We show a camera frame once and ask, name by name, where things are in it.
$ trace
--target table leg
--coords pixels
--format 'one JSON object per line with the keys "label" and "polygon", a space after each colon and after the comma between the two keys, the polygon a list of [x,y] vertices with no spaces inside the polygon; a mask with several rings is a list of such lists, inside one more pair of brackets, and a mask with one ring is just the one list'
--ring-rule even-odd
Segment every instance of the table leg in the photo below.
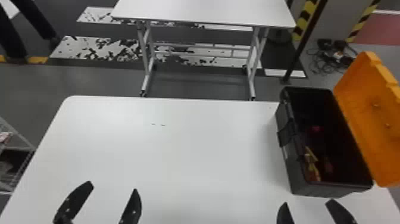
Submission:
{"label": "table leg", "polygon": [[[259,39],[259,33],[260,33],[260,28],[255,27],[253,31],[253,37],[251,41],[251,46],[249,50],[249,55],[247,57],[247,62],[246,62],[246,74],[248,77],[248,84],[249,84],[249,91],[250,91],[250,98],[249,101],[255,101],[255,88],[254,88],[254,77],[255,73],[257,71],[257,66],[261,58],[261,54],[263,53],[265,43],[267,42],[267,36],[268,36],[268,28],[264,28],[264,31],[262,32],[262,37],[261,41]],[[255,50],[255,58],[253,62],[251,61],[251,57],[253,55],[253,51]]]}
{"label": "table leg", "polygon": [[[148,90],[148,83],[152,76],[153,65],[155,62],[155,51],[154,51],[154,43],[152,39],[152,32],[150,21],[146,21],[145,23],[137,20],[137,38],[139,39],[140,49],[142,50],[142,59],[143,66],[145,68],[145,78],[142,83],[142,89],[140,90],[140,96],[146,97]],[[148,58],[146,44],[149,41],[150,48],[150,58]]]}

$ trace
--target toolbox latch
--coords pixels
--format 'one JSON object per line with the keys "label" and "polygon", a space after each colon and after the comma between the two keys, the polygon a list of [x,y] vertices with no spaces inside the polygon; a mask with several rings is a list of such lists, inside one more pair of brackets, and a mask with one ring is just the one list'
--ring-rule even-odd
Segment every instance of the toolbox latch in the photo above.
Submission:
{"label": "toolbox latch", "polygon": [[296,135],[295,123],[289,119],[282,129],[278,131],[279,147],[287,145],[294,135]]}

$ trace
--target shoe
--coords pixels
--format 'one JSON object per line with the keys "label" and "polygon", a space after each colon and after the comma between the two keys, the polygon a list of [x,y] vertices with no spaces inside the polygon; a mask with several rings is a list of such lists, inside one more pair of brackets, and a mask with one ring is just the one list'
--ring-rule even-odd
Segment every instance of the shoe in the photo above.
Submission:
{"label": "shoe", "polygon": [[61,42],[61,37],[59,37],[58,35],[56,35],[55,37],[51,38],[49,40],[49,48],[51,51],[53,51]]}
{"label": "shoe", "polygon": [[28,64],[28,56],[21,58],[12,58],[6,55],[5,61],[10,64]]}

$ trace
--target yellow floor line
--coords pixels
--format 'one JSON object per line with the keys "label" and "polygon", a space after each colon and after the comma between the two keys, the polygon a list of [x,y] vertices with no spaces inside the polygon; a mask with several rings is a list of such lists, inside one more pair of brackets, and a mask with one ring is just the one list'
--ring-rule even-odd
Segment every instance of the yellow floor line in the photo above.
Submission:
{"label": "yellow floor line", "polygon": [[[29,57],[28,64],[45,64],[47,62],[48,57]],[[4,55],[0,54],[0,63],[7,63]]]}
{"label": "yellow floor line", "polygon": [[45,64],[48,57],[29,57],[28,64]]}

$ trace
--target red floor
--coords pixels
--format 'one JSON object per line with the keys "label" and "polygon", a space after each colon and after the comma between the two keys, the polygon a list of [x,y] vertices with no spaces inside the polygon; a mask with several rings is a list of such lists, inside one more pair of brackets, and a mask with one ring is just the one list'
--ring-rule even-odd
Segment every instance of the red floor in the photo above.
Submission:
{"label": "red floor", "polygon": [[354,43],[400,45],[400,15],[372,14]]}

